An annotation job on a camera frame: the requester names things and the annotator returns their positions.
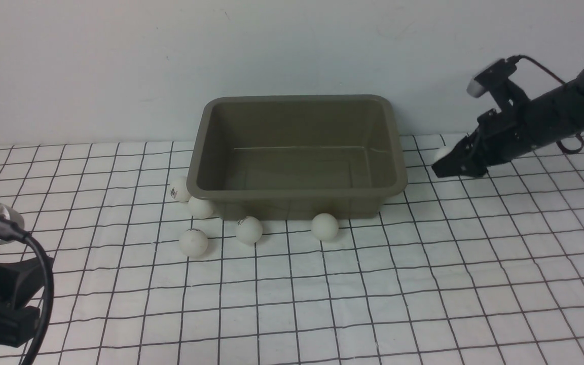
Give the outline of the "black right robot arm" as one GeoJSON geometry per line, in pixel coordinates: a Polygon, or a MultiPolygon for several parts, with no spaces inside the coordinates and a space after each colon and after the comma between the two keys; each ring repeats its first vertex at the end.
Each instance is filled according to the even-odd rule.
{"type": "Polygon", "coordinates": [[[484,176],[491,166],[552,143],[564,154],[579,153],[580,148],[566,148],[562,141],[574,137],[584,146],[584,69],[572,81],[562,81],[558,88],[530,99],[510,80],[525,58],[498,59],[470,80],[468,94],[479,98],[490,93],[498,109],[480,115],[471,135],[436,153],[431,167],[436,176],[484,176]]]}

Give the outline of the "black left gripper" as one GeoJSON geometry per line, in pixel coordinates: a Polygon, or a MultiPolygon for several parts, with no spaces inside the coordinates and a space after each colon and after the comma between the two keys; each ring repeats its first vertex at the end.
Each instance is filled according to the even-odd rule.
{"type": "Polygon", "coordinates": [[[0,346],[20,347],[30,342],[39,349],[46,337],[51,300],[46,310],[30,306],[35,294],[46,286],[52,259],[41,246],[33,259],[0,263],[0,346]]]}

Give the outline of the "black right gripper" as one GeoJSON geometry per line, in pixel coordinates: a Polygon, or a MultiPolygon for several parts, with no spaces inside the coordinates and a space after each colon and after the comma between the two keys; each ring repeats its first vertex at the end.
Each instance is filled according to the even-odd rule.
{"type": "Polygon", "coordinates": [[[507,111],[490,110],[478,118],[477,129],[452,146],[450,154],[432,164],[438,178],[487,175],[485,165],[502,164],[544,146],[534,124],[526,117],[533,101],[507,111]]]}

